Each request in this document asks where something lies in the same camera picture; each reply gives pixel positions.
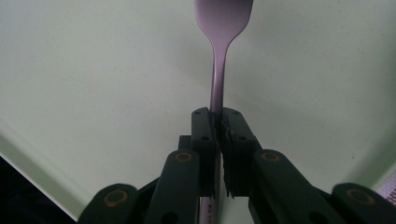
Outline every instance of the metal fork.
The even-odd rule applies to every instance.
[[[195,0],[195,15],[202,31],[213,47],[213,79],[210,112],[218,127],[221,121],[224,93],[224,66],[227,49],[231,42],[245,29],[250,18],[253,0]],[[214,198],[201,199],[200,224],[219,222],[220,150],[216,149]]]

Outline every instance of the fork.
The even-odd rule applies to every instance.
[[[248,25],[253,0],[195,0],[198,25],[212,43],[214,62],[210,112],[219,127],[223,108],[224,67],[227,49],[231,42]],[[219,187],[221,154],[216,148],[215,198],[201,199],[200,224],[219,222]]]

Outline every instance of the white background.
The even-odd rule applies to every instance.
[[[396,161],[395,23],[392,0],[255,1],[224,104],[314,186],[375,189]],[[77,218],[159,176],[211,72],[192,0],[0,0],[0,153]],[[222,223],[252,223],[222,201]]]

